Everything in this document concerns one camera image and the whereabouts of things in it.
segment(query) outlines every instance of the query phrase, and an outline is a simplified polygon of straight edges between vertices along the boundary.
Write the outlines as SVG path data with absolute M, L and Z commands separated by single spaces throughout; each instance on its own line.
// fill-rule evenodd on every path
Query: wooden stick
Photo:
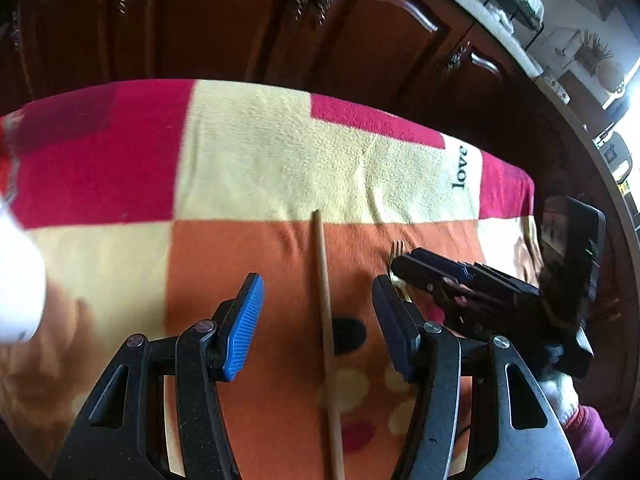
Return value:
M 335 381 L 334 326 L 331 316 L 329 294 L 329 272 L 326 264 L 324 228 L 320 210 L 314 211 L 314 227 L 318 250 L 318 279 L 320 281 L 320 308 L 322 313 L 322 351 L 324 352 L 324 376 L 326 384 L 326 409 L 329 415 L 329 441 L 334 480 L 344 480 L 344 458 L 342 456 L 342 427 L 338 411 Z

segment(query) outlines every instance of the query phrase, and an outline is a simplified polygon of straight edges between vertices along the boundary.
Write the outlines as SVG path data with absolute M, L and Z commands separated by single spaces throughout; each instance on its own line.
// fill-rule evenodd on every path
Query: wooden cabinet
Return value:
M 34 99 L 110 80 L 108 1 L 20 1 L 22 56 Z
M 156 76 L 258 81 L 294 0 L 157 0 Z
M 266 82 L 383 110 L 472 24 L 451 0 L 333 0 L 322 23 L 319 11 L 283 27 Z
M 0 116 L 13 112 L 30 101 L 20 61 L 19 38 L 15 26 L 0 27 Z
M 483 144 L 487 129 L 509 127 L 523 84 L 530 81 L 513 57 L 475 24 L 439 64 L 425 68 L 394 111 Z

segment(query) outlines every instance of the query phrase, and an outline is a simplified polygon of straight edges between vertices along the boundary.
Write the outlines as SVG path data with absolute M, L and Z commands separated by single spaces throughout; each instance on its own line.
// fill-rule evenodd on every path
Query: screw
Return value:
M 509 340 L 503 335 L 497 335 L 496 337 L 494 337 L 493 342 L 494 345 L 496 345 L 498 348 L 509 348 L 509 346 L 511 346 Z
M 429 332 L 430 334 L 439 334 L 442 332 L 442 326 L 434 323 L 433 321 L 427 321 L 422 328 L 425 332 Z
M 207 333 L 213 330 L 213 321 L 210 319 L 203 319 L 196 323 L 196 330 L 198 332 Z
M 142 345 L 143 342 L 145 342 L 145 337 L 142 334 L 134 334 L 127 339 L 127 346 L 129 348 L 136 348 Z

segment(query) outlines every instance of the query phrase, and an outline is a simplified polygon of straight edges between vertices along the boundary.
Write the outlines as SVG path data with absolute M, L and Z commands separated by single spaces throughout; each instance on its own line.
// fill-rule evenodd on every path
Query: checkered blanket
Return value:
M 219 387 L 240 471 L 327 478 L 316 208 L 334 316 L 359 334 L 338 341 L 350 479 L 390 477 L 415 400 L 370 300 L 391 241 L 530 282 L 540 268 L 522 170 L 361 105 L 253 84 L 142 80 L 34 102 L 3 124 L 21 161 L 13 210 L 44 256 L 48 292 L 34 339 L 0 348 L 0 414 L 47 472 L 128 335 L 179 334 L 255 271 L 266 298 L 254 341 L 238 378 Z M 5 153 L 0 189 L 9 167 Z M 167 420 L 180 471 L 175 412 Z

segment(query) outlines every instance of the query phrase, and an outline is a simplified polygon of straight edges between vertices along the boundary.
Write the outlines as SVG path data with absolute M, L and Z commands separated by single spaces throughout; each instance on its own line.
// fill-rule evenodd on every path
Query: white cup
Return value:
M 0 198 L 0 344 L 33 337 L 45 296 L 42 256 Z

